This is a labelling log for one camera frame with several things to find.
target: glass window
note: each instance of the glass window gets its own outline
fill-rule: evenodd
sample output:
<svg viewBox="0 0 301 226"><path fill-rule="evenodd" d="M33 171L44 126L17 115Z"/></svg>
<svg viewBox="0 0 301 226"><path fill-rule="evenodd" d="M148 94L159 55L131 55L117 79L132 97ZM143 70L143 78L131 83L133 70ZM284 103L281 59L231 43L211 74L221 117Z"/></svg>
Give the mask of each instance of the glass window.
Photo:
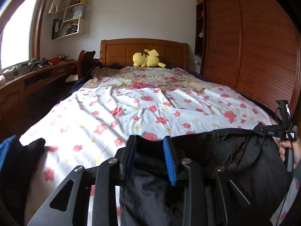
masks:
<svg viewBox="0 0 301 226"><path fill-rule="evenodd" d="M6 24L1 45L0 69L29 61L30 31L37 0L25 0Z"/></svg>

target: black puffer jacket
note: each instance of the black puffer jacket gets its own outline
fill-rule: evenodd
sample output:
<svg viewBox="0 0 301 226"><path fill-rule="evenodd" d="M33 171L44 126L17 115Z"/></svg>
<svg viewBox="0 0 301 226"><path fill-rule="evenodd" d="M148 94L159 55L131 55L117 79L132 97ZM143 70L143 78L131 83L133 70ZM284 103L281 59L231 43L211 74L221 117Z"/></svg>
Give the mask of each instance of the black puffer jacket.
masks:
<svg viewBox="0 0 301 226"><path fill-rule="evenodd" d="M214 161L231 171L271 217L287 193L291 176L281 161L272 137L235 128L172 138L176 148L202 167ZM137 137L131 180L120 188L122 225L181 225L182 193L171 186L163 142Z"/></svg>

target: bedroom wall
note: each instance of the bedroom wall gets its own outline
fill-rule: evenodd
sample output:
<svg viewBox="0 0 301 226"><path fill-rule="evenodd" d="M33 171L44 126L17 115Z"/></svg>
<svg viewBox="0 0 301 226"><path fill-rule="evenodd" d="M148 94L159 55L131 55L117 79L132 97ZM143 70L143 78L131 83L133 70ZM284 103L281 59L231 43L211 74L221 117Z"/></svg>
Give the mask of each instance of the bedroom wall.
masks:
<svg viewBox="0 0 301 226"><path fill-rule="evenodd" d="M58 54L77 59L82 49L95 50L100 41L117 38L155 38L188 43L191 68L194 64L196 0L89 0L85 10L85 34L51 40L52 21L45 9L41 32L41 57Z"/></svg>

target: window frame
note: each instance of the window frame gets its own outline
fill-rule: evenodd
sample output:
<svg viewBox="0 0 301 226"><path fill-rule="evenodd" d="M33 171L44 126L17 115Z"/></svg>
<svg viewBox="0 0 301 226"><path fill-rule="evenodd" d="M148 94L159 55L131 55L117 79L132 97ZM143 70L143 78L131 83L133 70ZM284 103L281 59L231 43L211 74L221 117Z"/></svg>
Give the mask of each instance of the window frame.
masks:
<svg viewBox="0 0 301 226"><path fill-rule="evenodd" d="M36 60L40 60L40 36L41 36L41 27L42 27L42 19L45 10L47 0L37 0L34 8L34 12L32 14L31 25L30 25L30 35L29 35L29 60L20 62L4 69L1 69L1 59L0 59L0 74L2 74L7 69L12 69L17 65L21 65L23 63L31 62L32 58ZM3 31L0 34L0 40L2 42Z"/></svg>

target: yellow plush toy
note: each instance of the yellow plush toy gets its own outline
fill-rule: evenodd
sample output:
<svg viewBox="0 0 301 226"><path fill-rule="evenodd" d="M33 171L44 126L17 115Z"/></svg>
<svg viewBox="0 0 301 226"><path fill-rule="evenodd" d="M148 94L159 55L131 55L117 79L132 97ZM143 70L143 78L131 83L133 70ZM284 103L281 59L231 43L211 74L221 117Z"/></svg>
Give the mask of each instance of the yellow plush toy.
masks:
<svg viewBox="0 0 301 226"><path fill-rule="evenodd" d="M156 67L160 66L165 68L166 64L160 62L159 54L156 50L149 51L145 49L142 53L135 53L133 55L134 66L141 67Z"/></svg>

